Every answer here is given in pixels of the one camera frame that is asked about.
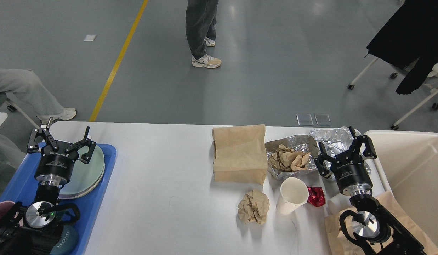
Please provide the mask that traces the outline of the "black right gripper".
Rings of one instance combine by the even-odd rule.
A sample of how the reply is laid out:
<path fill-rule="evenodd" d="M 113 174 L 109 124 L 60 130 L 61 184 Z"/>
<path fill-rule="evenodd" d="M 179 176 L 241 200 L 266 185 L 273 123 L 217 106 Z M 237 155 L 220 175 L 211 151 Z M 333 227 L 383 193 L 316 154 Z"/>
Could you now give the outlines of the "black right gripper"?
<path fill-rule="evenodd" d="M 319 142 L 319 155 L 314 159 L 317 170 L 323 178 L 335 176 L 339 192 L 343 195 L 356 195 L 369 192 L 373 183 L 364 167 L 364 160 L 376 159 L 376 151 L 368 135 L 356 135 L 355 129 L 349 127 L 353 137 L 348 153 L 333 157 L 327 155 L 325 145 Z M 325 162 L 331 163 L 331 170 Z"/>

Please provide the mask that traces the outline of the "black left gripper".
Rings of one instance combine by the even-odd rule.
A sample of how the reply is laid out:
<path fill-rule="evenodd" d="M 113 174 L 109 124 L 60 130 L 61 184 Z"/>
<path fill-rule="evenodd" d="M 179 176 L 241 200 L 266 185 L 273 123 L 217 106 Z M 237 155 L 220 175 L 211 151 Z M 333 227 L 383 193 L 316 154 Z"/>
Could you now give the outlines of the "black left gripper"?
<path fill-rule="evenodd" d="M 70 182 L 75 161 L 81 161 L 84 164 L 88 164 L 91 161 L 96 142 L 88 137 L 90 127 L 87 126 L 83 139 L 74 144 L 70 143 L 66 149 L 58 152 L 59 146 L 49 132 L 52 123 L 53 117 L 50 117 L 46 125 L 32 130 L 27 145 L 27 153 L 39 151 L 40 147 L 36 139 L 42 137 L 46 145 L 50 145 L 52 148 L 44 147 L 42 149 L 42 158 L 36 168 L 35 179 L 41 183 L 49 179 L 49 176 L 56 176 L 60 180 L 60 184 L 65 185 Z M 83 147 L 88 147 L 88 151 L 80 155 L 78 151 Z"/>

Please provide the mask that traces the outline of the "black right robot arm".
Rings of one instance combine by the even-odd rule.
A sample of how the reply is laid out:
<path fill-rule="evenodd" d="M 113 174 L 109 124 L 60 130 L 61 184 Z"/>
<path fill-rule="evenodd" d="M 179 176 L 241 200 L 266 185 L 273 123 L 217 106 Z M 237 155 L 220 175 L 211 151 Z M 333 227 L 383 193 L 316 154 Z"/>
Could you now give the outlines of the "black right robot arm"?
<path fill-rule="evenodd" d="M 320 154 L 314 159 L 323 178 L 335 176 L 339 192 L 350 196 L 356 212 L 346 210 L 339 216 L 345 238 L 360 247 L 366 255 L 375 255 L 372 245 L 379 243 L 379 255 L 424 255 L 424 246 L 372 195 L 373 183 L 364 167 L 366 159 L 376 159 L 372 140 L 356 135 L 348 150 L 334 156 L 327 154 L 322 142 Z"/>

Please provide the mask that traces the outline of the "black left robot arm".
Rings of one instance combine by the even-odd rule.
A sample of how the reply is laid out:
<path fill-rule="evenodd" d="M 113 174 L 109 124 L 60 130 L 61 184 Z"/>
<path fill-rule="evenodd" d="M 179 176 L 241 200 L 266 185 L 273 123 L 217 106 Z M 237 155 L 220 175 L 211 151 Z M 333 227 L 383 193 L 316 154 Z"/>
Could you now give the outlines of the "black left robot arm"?
<path fill-rule="evenodd" d="M 75 163 L 91 161 L 96 142 L 88 137 L 89 127 L 78 142 L 55 140 L 51 123 L 31 132 L 27 152 L 41 154 L 34 175 L 36 194 L 29 206 L 15 202 L 0 213 L 0 255 L 63 255 L 78 243 L 73 225 L 81 212 L 75 203 L 60 204 L 59 194 L 70 182 Z"/>

